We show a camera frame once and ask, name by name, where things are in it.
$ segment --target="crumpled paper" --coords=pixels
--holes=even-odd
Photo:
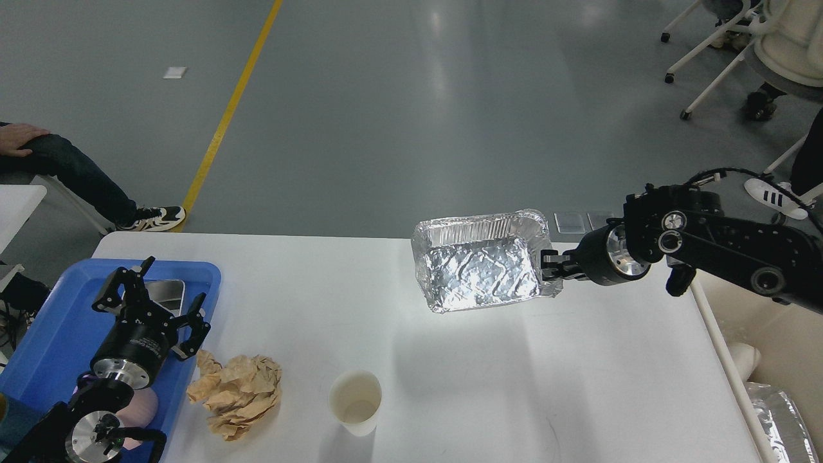
[[[208,427],[230,442],[245,435],[251,425],[280,402],[280,365],[263,355],[239,355],[222,366],[212,353],[197,355],[200,379],[188,385],[191,403],[203,402],[214,416]]]

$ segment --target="metal tray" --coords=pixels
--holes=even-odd
[[[562,281],[541,279],[545,249],[552,249],[548,224],[534,209],[438,218],[418,223],[411,236],[417,282],[437,313],[556,296]]]

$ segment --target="aluminum foil tray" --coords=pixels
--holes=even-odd
[[[552,249],[548,225],[534,209],[438,218],[411,236],[417,282],[437,313],[556,296],[562,280],[540,276],[544,249]]]
[[[786,391],[747,382],[746,392],[779,463],[819,463],[806,424]]]

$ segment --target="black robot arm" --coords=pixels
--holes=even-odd
[[[686,291],[701,269],[777,302],[823,314],[823,251],[814,236],[782,225],[724,217],[720,198],[694,182],[630,195],[624,217],[557,255],[544,250],[543,278],[590,279],[611,285],[642,278],[663,257],[667,290]]]

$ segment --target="plastic tray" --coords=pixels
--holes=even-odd
[[[94,297],[116,268],[128,269],[140,263],[140,260],[88,259],[69,267],[57,281],[8,367],[0,373],[0,391],[43,413],[59,401],[68,402],[77,376],[90,369],[89,361],[114,324],[114,315],[91,309]],[[146,281],[172,278],[186,284],[186,309],[196,295],[206,293],[202,309],[205,319],[210,320],[217,302],[220,270],[208,262],[157,260],[146,274]],[[169,440],[194,366],[193,358],[179,362],[172,354],[151,386],[159,404],[148,428],[160,429]],[[123,462],[148,461],[150,449],[150,445],[142,445],[131,451],[124,450]]]

